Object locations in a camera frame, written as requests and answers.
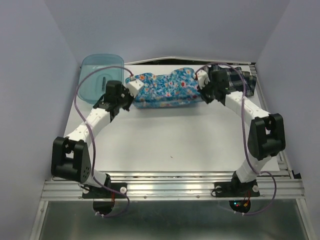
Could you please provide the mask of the navy plaid pleated skirt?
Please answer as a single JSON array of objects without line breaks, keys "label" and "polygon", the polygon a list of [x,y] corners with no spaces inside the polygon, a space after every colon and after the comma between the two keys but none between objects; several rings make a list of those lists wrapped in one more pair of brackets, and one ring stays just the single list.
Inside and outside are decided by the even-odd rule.
[{"label": "navy plaid pleated skirt", "polygon": [[[249,71],[243,71],[241,67],[235,67],[235,69],[240,73],[242,78],[244,79],[245,85],[245,96],[250,98],[254,95],[257,78],[253,76]],[[229,89],[234,91],[243,91],[243,82],[238,75],[238,73],[233,68],[223,68],[219,65],[212,65],[209,68],[210,71],[225,71],[227,74],[227,79],[229,82]]]}]

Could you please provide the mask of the blue floral skirt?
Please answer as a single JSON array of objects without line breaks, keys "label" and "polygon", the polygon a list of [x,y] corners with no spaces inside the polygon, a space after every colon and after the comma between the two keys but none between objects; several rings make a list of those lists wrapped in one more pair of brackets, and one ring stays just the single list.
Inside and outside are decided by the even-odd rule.
[{"label": "blue floral skirt", "polygon": [[173,70],[168,74],[156,75],[151,72],[135,76],[144,86],[133,101],[138,109],[182,107],[202,102],[198,92],[195,71],[190,67]]}]

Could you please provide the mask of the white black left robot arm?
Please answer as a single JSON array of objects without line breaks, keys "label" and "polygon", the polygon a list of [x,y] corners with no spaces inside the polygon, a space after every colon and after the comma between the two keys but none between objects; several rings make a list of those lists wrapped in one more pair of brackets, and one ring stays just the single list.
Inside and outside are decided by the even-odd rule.
[{"label": "white black left robot arm", "polygon": [[111,177],[97,171],[95,138],[110,124],[120,110],[129,111],[144,84],[134,77],[127,84],[110,80],[105,93],[93,105],[87,117],[71,133],[53,141],[51,174],[54,177],[94,187],[95,193],[106,197],[111,193]]}]

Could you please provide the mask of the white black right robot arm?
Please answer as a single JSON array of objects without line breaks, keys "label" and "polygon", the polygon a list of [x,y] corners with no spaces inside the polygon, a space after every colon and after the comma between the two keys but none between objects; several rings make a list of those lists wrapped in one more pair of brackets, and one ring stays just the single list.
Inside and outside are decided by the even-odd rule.
[{"label": "white black right robot arm", "polygon": [[194,74],[197,90],[207,103],[218,101],[241,118],[245,160],[233,173],[231,181],[215,183],[217,196],[242,195],[247,190],[257,190],[257,176],[263,167],[286,147],[284,119],[279,113],[271,114],[246,97],[244,76],[235,68],[222,68],[206,72],[199,69]]}]

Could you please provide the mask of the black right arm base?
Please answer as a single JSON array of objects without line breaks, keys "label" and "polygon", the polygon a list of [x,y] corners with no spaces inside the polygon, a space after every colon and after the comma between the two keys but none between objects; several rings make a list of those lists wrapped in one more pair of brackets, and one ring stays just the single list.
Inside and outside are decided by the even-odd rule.
[{"label": "black right arm base", "polygon": [[233,176],[230,181],[214,182],[211,195],[216,198],[259,197],[260,191],[256,180],[240,182],[237,176]]}]

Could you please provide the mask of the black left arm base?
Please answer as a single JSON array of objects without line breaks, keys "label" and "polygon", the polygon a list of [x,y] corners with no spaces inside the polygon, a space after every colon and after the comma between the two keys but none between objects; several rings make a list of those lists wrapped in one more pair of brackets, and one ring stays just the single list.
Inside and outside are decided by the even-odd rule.
[{"label": "black left arm base", "polygon": [[[110,187],[111,189],[120,192],[121,188],[127,188],[128,184],[126,182],[112,182]],[[103,187],[95,187],[90,185],[79,184],[79,187],[82,189],[82,198],[83,199],[125,199],[126,197],[119,194],[113,193],[109,190],[106,190]]]}]

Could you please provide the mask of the clear blue plastic bin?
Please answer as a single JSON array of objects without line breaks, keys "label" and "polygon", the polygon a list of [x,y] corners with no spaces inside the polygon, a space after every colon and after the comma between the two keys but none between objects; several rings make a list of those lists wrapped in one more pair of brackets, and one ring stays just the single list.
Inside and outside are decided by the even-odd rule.
[{"label": "clear blue plastic bin", "polygon": [[81,64],[79,81],[89,74],[91,76],[79,88],[78,97],[88,104],[95,104],[106,92],[108,81],[124,81],[122,67],[124,60],[119,55],[100,53],[87,56]]}]

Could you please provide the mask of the aluminium table frame rail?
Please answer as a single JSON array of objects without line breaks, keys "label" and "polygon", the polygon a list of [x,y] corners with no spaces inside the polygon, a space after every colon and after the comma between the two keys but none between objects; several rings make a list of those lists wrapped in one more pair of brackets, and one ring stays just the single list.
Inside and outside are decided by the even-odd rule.
[{"label": "aluminium table frame rail", "polygon": [[301,179],[283,152],[258,178],[253,212],[233,213],[211,196],[244,160],[240,118],[217,102],[182,108],[122,111],[96,138],[99,171],[125,182],[126,214],[95,216],[76,182],[46,181],[33,240],[314,240]]}]

